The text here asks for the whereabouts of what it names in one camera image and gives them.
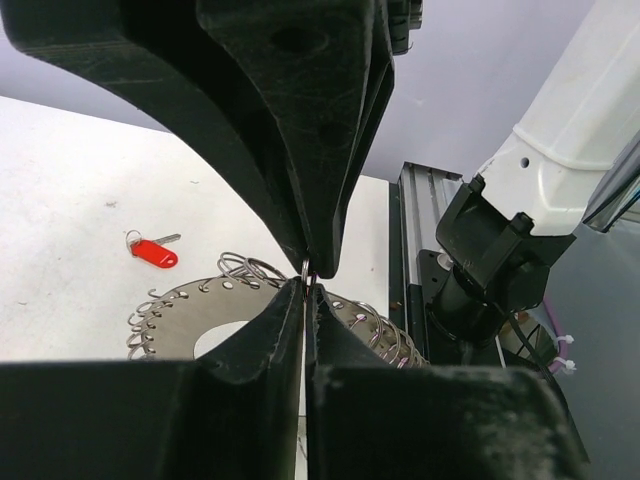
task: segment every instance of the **metal wire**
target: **metal wire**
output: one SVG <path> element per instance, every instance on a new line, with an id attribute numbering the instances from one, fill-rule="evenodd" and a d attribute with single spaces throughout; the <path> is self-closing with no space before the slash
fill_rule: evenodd
<path id="1" fill-rule="evenodd" d="M 272 265 L 256 258 L 244 257 L 234 252 L 223 252 L 217 261 L 217 266 L 220 270 L 220 275 L 203 280 L 202 283 L 198 285 L 200 292 L 204 294 L 208 293 L 208 285 L 213 280 L 220 278 L 249 285 L 252 288 L 260 288 L 260 284 L 262 284 L 274 289 L 280 288 L 287 280 L 287 277 Z M 313 283 L 315 276 L 311 275 L 310 278 Z M 155 329 L 156 319 L 162 317 L 162 309 L 172 308 L 174 302 L 187 300 L 189 298 L 189 295 L 180 291 L 179 288 L 173 289 L 169 293 L 170 295 L 168 296 L 158 296 L 155 294 L 155 289 L 149 290 L 148 294 L 151 300 L 147 300 L 138 305 L 135 312 L 127 319 L 127 323 L 131 327 L 132 332 L 127 339 L 129 359 L 149 359 L 157 353 L 152 347 L 152 330 Z M 340 310 L 347 304 L 350 304 L 360 309 L 360 311 L 366 312 L 366 314 L 354 314 L 353 319 L 347 321 L 345 321 L 344 315 L 336 316 L 341 318 L 351 330 L 359 329 L 359 331 L 362 332 L 369 329 L 372 334 L 368 341 L 369 347 L 378 353 L 387 363 L 394 365 L 396 368 L 424 366 L 428 364 L 427 360 L 425 360 L 415 348 L 411 337 L 386 317 L 380 315 L 371 305 L 364 302 L 352 301 L 334 293 L 329 293 L 329 295 L 336 299 L 332 305 L 334 310 Z"/>

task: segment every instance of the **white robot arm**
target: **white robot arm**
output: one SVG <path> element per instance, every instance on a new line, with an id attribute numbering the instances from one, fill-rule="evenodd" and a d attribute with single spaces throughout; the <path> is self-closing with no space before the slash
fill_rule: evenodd
<path id="1" fill-rule="evenodd" d="M 480 170 L 482 196 L 532 235 L 570 234 L 640 131 L 640 2 L 597 0 L 511 135 Z"/>

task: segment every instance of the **white circle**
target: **white circle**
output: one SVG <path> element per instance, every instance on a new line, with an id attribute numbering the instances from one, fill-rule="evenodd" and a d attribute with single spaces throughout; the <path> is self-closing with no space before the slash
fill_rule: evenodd
<path id="1" fill-rule="evenodd" d="M 200 358 L 204 354 L 209 353 L 247 323 L 249 322 L 246 320 L 227 323 L 203 333 L 193 347 L 193 358 Z"/>

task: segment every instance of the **gray floor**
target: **gray floor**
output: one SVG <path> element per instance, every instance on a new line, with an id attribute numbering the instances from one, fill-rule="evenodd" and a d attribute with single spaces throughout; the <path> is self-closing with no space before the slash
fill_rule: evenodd
<path id="1" fill-rule="evenodd" d="M 581 226 L 552 270 L 548 295 L 576 342 L 578 371 L 560 383 L 594 479 L 639 478 L 640 225 L 606 234 Z"/>

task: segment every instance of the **table surface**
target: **table surface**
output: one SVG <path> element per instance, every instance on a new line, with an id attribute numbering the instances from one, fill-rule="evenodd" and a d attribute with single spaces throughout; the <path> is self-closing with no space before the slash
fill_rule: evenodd
<path id="1" fill-rule="evenodd" d="M 223 251 L 293 269 L 266 227 L 177 137 L 0 97 L 0 361 L 124 359 L 128 315 L 217 275 Z M 125 232 L 180 233 L 176 267 L 132 258 Z M 388 184 L 361 177 L 337 276 L 388 310 Z"/>

